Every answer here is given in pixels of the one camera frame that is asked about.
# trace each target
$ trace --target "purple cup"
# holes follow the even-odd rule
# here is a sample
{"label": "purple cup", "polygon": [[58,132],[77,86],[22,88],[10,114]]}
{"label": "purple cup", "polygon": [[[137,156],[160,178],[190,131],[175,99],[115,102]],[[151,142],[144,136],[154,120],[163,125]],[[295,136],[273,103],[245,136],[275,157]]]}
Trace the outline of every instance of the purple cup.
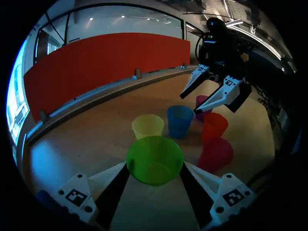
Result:
{"label": "purple cup", "polygon": [[[203,101],[205,101],[207,99],[208,96],[206,95],[198,95],[197,98],[196,98],[196,107],[198,107],[200,104],[203,103]],[[196,114],[196,119],[199,120],[200,122],[204,122],[204,116],[207,114],[207,113],[210,113],[212,111],[211,110],[208,110],[206,112],[202,112],[202,113],[199,113],[199,114]]]}

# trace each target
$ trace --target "table surface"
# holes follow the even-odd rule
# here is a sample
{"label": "table surface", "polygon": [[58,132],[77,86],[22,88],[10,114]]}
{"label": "table surface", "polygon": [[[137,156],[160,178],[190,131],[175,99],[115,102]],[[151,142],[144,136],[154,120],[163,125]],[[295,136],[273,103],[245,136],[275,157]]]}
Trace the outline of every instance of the table surface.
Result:
{"label": "table surface", "polygon": [[[89,109],[50,131],[31,147],[30,187],[34,191],[44,189],[53,193],[78,172],[90,177],[124,161],[128,148],[136,140],[131,122],[141,114],[156,114],[163,118],[163,134],[168,136],[167,109],[170,106],[181,104],[194,109],[196,96],[210,95],[218,87],[215,82],[205,81],[182,100],[179,95],[189,78],[189,74],[178,75],[128,92]],[[234,149],[232,162],[215,174],[222,176],[231,172],[247,182],[274,159],[274,140],[266,110],[256,100],[247,98],[236,113],[232,113],[224,105],[213,109],[213,112],[228,120],[229,127],[223,138]],[[184,158],[192,164],[197,164],[202,152],[201,132],[202,123],[194,119],[187,136],[182,140],[175,140],[181,147]],[[192,210],[185,209],[190,203],[179,177],[164,186],[146,190],[146,193],[137,193],[136,190],[142,187],[143,184],[132,176],[129,177],[112,222],[115,230],[122,230],[125,213],[127,222],[133,219],[132,214],[141,216],[138,223],[132,223],[133,228],[137,225],[144,228],[146,221],[158,214],[164,217],[161,224],[177,219],[174,222],[180,230],[188,230],[188,227],[196,224]],[[131,209],[139,212],[137,215],[129,213]]]}

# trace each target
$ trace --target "orange cup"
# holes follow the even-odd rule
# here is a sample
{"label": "orange cup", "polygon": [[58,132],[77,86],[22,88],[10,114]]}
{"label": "orange cup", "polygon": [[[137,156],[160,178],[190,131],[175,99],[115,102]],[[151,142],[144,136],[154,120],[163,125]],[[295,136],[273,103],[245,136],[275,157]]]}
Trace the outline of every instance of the orange cup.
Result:
{"label": "orange cup", "polygon": [[209,144],[221,137],[228,127],[228,121],[217,113],[208,113],[204,116],[202,142]]}

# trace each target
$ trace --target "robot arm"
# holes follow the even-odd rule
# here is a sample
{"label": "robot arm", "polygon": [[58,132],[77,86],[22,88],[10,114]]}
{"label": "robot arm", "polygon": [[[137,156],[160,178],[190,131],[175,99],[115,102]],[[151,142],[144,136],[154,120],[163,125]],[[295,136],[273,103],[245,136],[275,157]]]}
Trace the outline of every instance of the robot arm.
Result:
{"label": "robot arm", "polygon": [[218,74],[222,84],[194,109],[196,114],[221,105],[226,105],[232,112],[236,112],[251,93],[251,86],[245,83],[245,68],[238,51],[238,39],[228,32],[222,21],[217,20],[211,18],[207,21],[211,32],[202,35],[204,42],[199,52],[200,64],[192,72],[190,81],[180,94],[182,99],[189,95],[209,79],[209,71]]}

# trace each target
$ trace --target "red cup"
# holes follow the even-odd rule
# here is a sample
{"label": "red cup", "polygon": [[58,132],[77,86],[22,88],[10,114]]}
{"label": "red cup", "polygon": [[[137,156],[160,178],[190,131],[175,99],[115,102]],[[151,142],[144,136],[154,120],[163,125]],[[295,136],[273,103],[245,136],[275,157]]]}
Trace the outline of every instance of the red cup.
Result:
{"label": "red cup", "polygon": [[[206,95],[198,95],[197,98],[196,98],[196,107],[200,106],[203,103],[203,101],[205,101],[207,98],[208,98],[208,96],[206,96]],[[196,114],[196,119],[199,120],[200,122],[203,122],[205,115],[210,113],[211,111],[212,111],[212,109],[208,110],[206,112]]]}
{"label": "red cup", "polygon": [[217,138],[221,137],[228,127],[228,121],[222,115],[217,113],[207,113],[204,116],[202,142],[203,144],[210,144]]}
{"label": "red cup", "polygon": [[215,173],[232,161],[233,154],[231,144],[219,137],[212,144],[203,146],[197,167],[209,173]]}

